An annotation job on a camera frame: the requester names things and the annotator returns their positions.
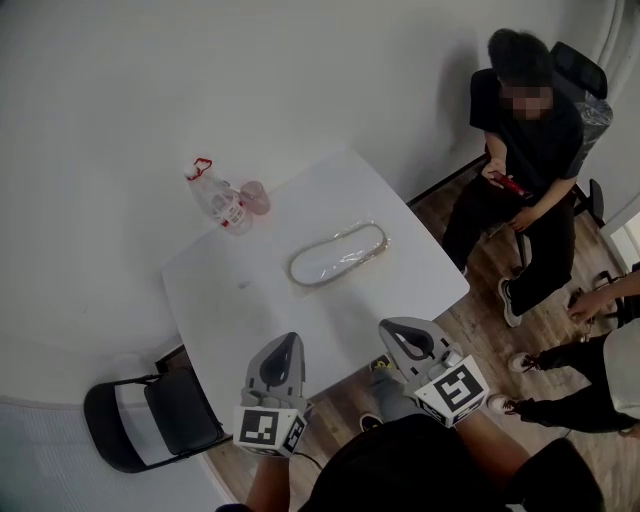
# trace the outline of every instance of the white table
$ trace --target white table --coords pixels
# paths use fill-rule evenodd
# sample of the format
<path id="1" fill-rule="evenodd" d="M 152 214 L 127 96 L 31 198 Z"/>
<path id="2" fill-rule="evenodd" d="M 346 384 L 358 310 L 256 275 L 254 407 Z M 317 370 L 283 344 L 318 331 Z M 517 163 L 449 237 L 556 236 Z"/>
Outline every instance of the white table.
<path id="1" fill-rule="evenodd" d="M 312 166 L 270 197 L 271 211 L 254 217 L 251 231 L 215 229 L 162 271 L 182 340 L 227 431 L 247 364 L 272 339 L 300 335 L 311 397 L 385 351 L 380 320 L 432 320 L 469 290 L 422 223 L 353 151 Z M 294 252 L 364 220 L 386 232 L 386 251 L 321 288 L 289 280 Z"/>

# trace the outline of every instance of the red phone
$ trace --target red phone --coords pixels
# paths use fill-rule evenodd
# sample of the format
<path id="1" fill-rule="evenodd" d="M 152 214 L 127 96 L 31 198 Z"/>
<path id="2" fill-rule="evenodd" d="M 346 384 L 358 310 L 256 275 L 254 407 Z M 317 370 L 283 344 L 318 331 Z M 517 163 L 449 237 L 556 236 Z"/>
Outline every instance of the red phone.
<path id="1" fill-rule="evenodd" d="M 501 172 L 494 171 L 492 173 L 492 177 L 495 181 L 500 183 L 500 185 L 502 185 L 504 188 L 506 188 L 507 190 L 510 190 L 514 194 L 519 195 L 522 199 L 531 199 L 533 197 L 533 194 L 531 192 L 523 189 L 515 181 L 513 181 L 511 178 L 508 178 Z"/>

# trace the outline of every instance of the hand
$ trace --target hand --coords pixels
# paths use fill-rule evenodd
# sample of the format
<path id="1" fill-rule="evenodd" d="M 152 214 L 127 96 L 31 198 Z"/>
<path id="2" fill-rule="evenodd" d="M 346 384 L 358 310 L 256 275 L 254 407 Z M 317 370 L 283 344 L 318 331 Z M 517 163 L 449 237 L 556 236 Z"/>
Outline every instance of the hand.
<path id="1" fill-rule="evenodd" d="M 498 183 L 493 178 L 493 173 L 499 172 L 500 174 L 507 174 L 507 166 L 506 164 L 500 160 L 499 158 L 492 158 L 491 162 L 485 165 L 484 169 L 482 169 L 482 176 L 487 179 L 489 183 L 491 183 L 494 187 L 504 188 L 500 183 Z"/>
<path id="2" fill-rule="evenodd" d="M 636 423 L 628 432 L 618 432 L 620 437 L 633 437 L 640 439 L 640 423 Z"/>
<path id="3" fill-rule="evenodd" d="M 582 295 L 572 308 L 569 309 L 569 316 L 576 323 L 582 323 L 594 316 L 600 308 L 607 303 L 604 296 L 604 288 Z"/>
<path id="4" fill-rule="evenodd" d="M 520 210 L 518 215 L 516 215 L 509 221 L 509 226 L 511 226 L 514 231 L 521 233 L 539 218 L 540 216 L 538 215 L 538 212 L 535 208 L 525 206 L 524 208 L 522 208 L 522 210 Z"/>

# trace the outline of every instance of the man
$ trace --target man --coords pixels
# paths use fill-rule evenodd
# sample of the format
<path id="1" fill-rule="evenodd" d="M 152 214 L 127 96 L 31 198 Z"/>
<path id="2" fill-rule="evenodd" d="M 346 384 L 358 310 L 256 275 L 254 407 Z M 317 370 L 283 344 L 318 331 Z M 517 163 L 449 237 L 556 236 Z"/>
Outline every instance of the man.
<path id="1" fill-rule="evenodd" d="M 403 395 L 386 356 L 374 361 L 373 395 L 384 424 L 366 430 L 329 461 L 301 511 L 604 510 L 588 467 L 566 440 L 533 457 L 482 412 L 446 429 Z M 220 511 L 289 510 L 289 460 L 261 460 L 246 505 Z"/>
<path id="2" fill-rule="evenodd" d="M 458 198 L 442 246 L 461 272 L 482 231 L 508 222 L 531 241 L 532 261 L 498 292 L 511 327 L 571 279 L 575 233 L 569 194 L 582 145 L 577 109 L 552 85 L 553 63 L 531 34 L 498 30 L 489 40 L 492 69 L 471 78 L 471 126 L 484 131 L 489 163 Z M 505 189 L 509 175 L 532 197 Z"/>
<path id="3" fill-rule="evenodd" d="M 607 302 L 640 294 L 640 272 L 634 272 L 580 297 L 569 314 L 583 322 Z M 590 386 L 561 400 L 517 401 L 494 395 L 489 407 L 500 414 L 519 414 L 523 421 L 582 432 L 619 432 L 640 438 L 640 319 L 586 343 L 560 345 L 541 354 L 517 354 L 512 371 L 549 370 L 571 366 Z"/>

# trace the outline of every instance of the black pants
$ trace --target black pants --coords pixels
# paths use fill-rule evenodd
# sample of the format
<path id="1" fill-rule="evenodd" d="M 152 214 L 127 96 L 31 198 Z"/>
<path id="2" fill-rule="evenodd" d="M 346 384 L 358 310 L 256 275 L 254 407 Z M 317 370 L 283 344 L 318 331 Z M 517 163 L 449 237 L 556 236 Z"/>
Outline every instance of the black pants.
<path id="1" fill-rule="evenodd" d="M 590 386 L 560 400 L 525 400 L 516 412 L 523 421 L 545 427 L 566 427 L 581 432 L 616 432 L 631 428 L 638 420 L 613 408 L 604 367 L 603 347 L 607 337 L 586 343 L 569 343 L 545 350 L 538 356 L 543 370 L 571 366 L 591 382 Z"/>
<path id="2" fill-rule="evenodd" d="M 456 201 L 442 247 L 462 271 L 482 231 L 511 220 L 526 206 L 514 194 L 490 185 L 481 175 Z M 509 285 L 514 315 L 521 315 L 571 280 L 575 229 L 573 196 L 567 194 L 524 232 L 531 241 L 531 263 Z"/>

